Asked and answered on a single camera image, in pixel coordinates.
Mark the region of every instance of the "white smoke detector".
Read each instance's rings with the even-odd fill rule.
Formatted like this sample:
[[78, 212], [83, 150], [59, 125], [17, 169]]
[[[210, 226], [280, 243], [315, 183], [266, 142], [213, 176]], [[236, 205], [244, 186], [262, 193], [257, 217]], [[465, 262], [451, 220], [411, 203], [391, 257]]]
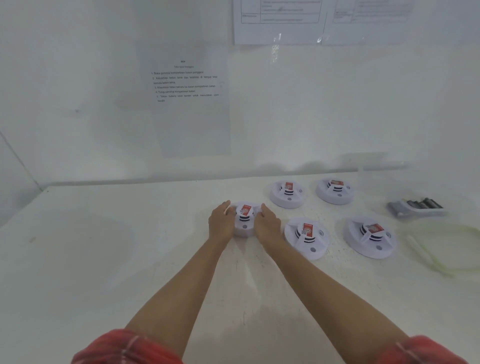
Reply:
[[261, 205], [252, 202], [240, 201], [232, 204], [237, 213], [235, 216], [234, 234], [242, 238], [249, 238], [255, 235], [253, 222], [255, 215], [262, 211]]
[[303, 205], [307, 194], [298, 182], [278, 181], [270, 192], [270, 199], [275, 205], [283, 208], [297, 208]]
[[324, 178], [317, 185], [317, 195], [322, 200], [335, 205], [345, 205], [352, 201], [353, 187], [342, 180]]
[[330, 237], [326, 228], [309, 218], [293, 218], [285, 226], [285, 238], [308, 260], [316, 260], [327, 251]]
[[352, 249], [373, 259], [387, 258], [397, 245], [393, 233], [372, 218], [347, 220], [343, 238]]

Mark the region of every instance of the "red label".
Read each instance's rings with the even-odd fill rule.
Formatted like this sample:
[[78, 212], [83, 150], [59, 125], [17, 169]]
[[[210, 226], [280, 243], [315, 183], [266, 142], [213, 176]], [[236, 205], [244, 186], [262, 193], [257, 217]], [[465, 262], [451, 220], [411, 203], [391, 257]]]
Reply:
[[302, 234], [307, 235], [308, 237], [313, 236], [313, 225], [312, 224], [303, 224]]
[[243, 205], [243, 207], [241, 208], [240, 214], [243, 216], [247, 216], [251, 208], [252, 206]]
[[371, 232], [372, 234], [375, 234], [376, 232], [381, 232], [381, 231], [385, 230], [384, 228], [382, 228], [378, 224], [373, 224], [373, 225], [367, 226], [367, 228], [368, 228], [368, 231]]

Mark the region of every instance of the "red sleeve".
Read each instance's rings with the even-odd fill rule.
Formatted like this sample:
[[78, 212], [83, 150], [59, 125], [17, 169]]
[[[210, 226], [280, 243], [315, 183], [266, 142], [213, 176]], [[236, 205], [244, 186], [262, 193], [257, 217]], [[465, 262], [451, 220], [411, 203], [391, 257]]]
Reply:
[[414, 336], [387, 350], [377, 364], [468, 364], [426, 336]]
[[77, 353], [72, 364], [182, 364], [160, 344], [129, 330], [112, 330]]

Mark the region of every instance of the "hand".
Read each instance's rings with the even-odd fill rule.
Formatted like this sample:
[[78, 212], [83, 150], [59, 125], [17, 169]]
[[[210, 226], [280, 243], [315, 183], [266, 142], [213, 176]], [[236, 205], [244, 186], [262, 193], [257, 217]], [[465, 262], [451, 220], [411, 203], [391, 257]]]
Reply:
[[269, 255], [279, 242], [283, 242], [280, 225], [280, 219], [265, 204], [262, 204], [262, 212], [255, 217], [254, 228], [258, 241]]
[[208, 240], [225, 246], [232, 239], [235, 228], [235, 209], [228, 206], [230, 206], [230, 200], [214, 209], [208, 218]]

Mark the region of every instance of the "white tabletop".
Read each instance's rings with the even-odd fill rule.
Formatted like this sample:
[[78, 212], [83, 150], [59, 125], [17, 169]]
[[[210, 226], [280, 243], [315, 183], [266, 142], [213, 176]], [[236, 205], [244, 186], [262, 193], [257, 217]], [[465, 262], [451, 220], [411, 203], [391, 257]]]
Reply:
[[[343, 219], [365, 212], [366, 196], [328, 204], [314, 192], [326, 176], [356, 179], [290, 176], [309, 194], [292, 210], [268, 199], [268, 185], [281, 177], [48, 188], [0, 229], [2, 362], [69, 363], [97, 336], [124, 327], [204, 242], [212, 208], [227, 199], [266, 202], [284, 223], [318, 219], [331, 234], [319, 268], [409, 335], [428, 335], [476, 362], [479, 285], [433, 272], [403, 242], [384, 260], [350, 249]], [[255, 238], [234, 238], [221, 256], [184, 360], [342, 363]]]

